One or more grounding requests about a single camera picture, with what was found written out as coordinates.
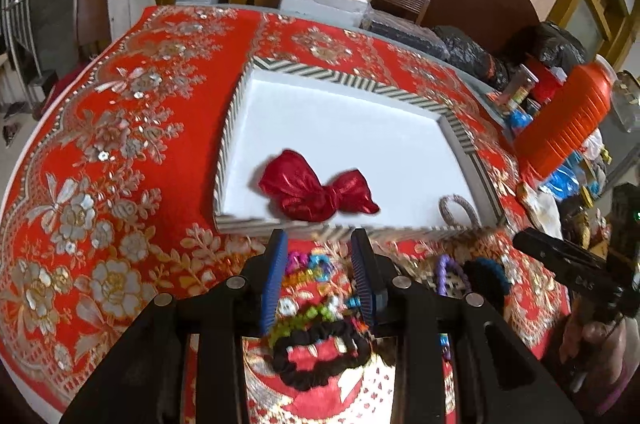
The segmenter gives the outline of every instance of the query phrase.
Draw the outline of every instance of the red tablecloth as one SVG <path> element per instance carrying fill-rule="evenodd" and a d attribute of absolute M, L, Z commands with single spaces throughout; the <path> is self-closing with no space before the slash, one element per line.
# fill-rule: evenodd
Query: red tablecloth
<path fill-rule="evenodd" d="M 254 54 L 373 78 L 455 111 L 510 227 L 479 241 L 378 244 L 418 258 L 446 251 L 460 260 L 469 254 L 502 260 L 515 283 L 510 322 L 539 355 L 548 329 L 567 312 L 566 292 L 539 263 L 511 247 L 509 231 L 527 224 L 513 196 L 516 162 L 455 71 L 370 36 L 307 20 L 165 6 L 147 10 L 79 77 L 41 121 L 18 163 L 0 226 L 0 352 L 10 368 L 62 411 L 157 292 L 204 292 L 262 250 L 257 240 L 216 234 L 212 222 L 221 123 Z M 260 346 L 246 346 L 256 421 L 335 416 L 335 422 L 371 422 L 376 408 L 381 414 L 389 402 L 384 399 L 392 377 L 383 364 L 341 387 L 332 382 L 321 392 L 296 394 L 270 375 Z M 190 401 L 194 382 L 186 385 Z M 342 397 L 340 390 L 346 390 Z M 186 420 L 192 417 L 188 405 Z"/>

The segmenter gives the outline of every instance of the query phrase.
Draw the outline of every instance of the orange bottle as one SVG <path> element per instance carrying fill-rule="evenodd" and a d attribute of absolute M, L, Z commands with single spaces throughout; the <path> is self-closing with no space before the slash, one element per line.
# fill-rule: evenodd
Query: orange bottle
<path fill-rule="evenodd" d="M 615 80 L 615 70 L 600 55 L 574 67 L 551 102 L 516 137 L 520 176 L 529 185 L 548 178 L 598 127 L 609 111 Z"/>

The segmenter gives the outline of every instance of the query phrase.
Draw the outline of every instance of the metal screw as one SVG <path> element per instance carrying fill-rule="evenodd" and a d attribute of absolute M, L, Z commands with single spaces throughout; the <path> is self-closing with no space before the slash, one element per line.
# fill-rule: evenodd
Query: metal screw
<path fill-rule="evenodd" d="M 242 276 L 232 276 L 226 280 L 226 286 L 230 289 L 241 289 L 244 287 L 246 280 Z"/>
<path fill-rule="evenodd" d="M 482 305 L 484 305 L 484 298 L 475 292 L 467 294 L 465 296 L 465 301 L 472 307 L 481 307 Z"/>
<path fill-rule="evenodd" d="M 411 279 L 407 276 L 396 276 L 391 280 L 391 283 L 399 289 L 408 289 L 411 286 Z"/>
<path fill-rule="evenodd" d="M 161 292 L 154 298 L 154 303 L 158 307 L 165 307 L 174 300 L 168 292 Z"/>

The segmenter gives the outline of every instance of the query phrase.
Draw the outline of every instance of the red bow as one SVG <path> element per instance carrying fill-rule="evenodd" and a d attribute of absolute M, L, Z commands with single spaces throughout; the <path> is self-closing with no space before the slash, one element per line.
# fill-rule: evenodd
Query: red bow
<path fill-rule="evenodd" d="M 290 149 L 267 164 L 258 186 L 292 220 L 324 222 L 337 210 L 367 214 L 380 210 L 357 169 L 345 171 L 323 186 L 305 158 Z"/>

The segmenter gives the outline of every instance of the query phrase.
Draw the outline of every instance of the black scrunchie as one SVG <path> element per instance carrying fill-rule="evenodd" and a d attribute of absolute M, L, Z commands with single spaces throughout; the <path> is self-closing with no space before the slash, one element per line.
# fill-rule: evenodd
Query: black scrunchie
<path fill-rule="evenodd" d="M 329 337 L 342 338 L 347 353 L 332 360 L 321 360 L 312 370 L 297 370 L 296 364 L 289 360 L 287 348 L 290 346 L 309 346 Z M 340 375 L 348 368 L 357 368 L 367 364 L 371 356 L 369 341 L 361 336 L 351 322 L 345 320 L 319 322 L 308 330 L 294 330 L 290 336 L 279 338 L 273 345 L 271 366 L 284 384 L 298 391 L 308 391 L 316 386 L 329 384 L 329 377 Z"/>

